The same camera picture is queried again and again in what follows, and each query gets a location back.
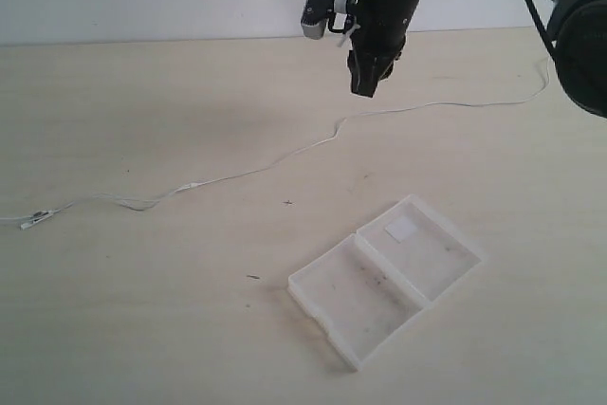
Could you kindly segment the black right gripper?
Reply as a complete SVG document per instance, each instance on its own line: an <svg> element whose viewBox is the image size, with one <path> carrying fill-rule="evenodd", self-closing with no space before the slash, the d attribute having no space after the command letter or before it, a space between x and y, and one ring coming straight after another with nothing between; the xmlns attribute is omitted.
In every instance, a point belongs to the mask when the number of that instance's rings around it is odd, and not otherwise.
<svg viewBox="0 0 607 405"><path fill-rule="evenodd" d="M350 90L373 98L388 79L395 56L404 47L406 33L419 0L363 0L360 29L353 35L347 66Z"/></svg>

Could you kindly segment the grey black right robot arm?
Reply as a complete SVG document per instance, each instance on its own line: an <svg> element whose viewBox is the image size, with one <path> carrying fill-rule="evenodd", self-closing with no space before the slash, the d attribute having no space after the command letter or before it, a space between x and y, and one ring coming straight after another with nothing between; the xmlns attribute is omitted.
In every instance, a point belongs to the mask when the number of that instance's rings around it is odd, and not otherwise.
<svg viewBox="0 0 607 405"><path fill-rule="evenodd" d="M606 0L524 0L570 100L606 115ZM419 0L347 0L352 48L351 90L373 97L406 42Z"/></svg>

